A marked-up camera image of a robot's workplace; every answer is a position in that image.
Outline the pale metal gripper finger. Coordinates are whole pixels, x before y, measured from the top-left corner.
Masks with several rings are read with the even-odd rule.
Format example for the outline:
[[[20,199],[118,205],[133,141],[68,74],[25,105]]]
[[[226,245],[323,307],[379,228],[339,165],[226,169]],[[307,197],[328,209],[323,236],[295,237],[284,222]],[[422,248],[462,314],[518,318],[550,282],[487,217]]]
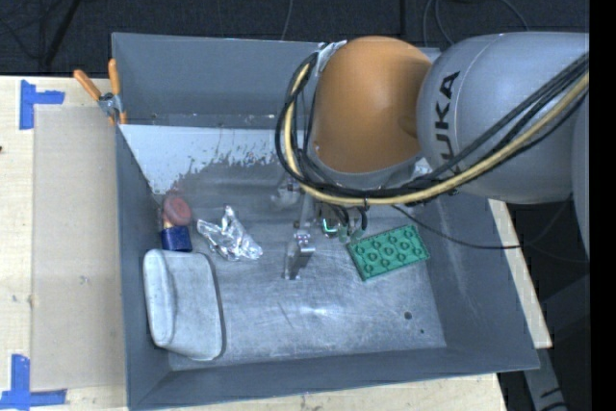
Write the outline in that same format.
[[[293,238],[287,243],[283,278],[295,280],[311,260],[316,251],[316,245],[311,240],[307,230],[297,230]]]
[[[283,177],[270,196],[270,202],[274,209],[285,210],[296,205],[300,198],[301,188],[296,180],[291,177]]]

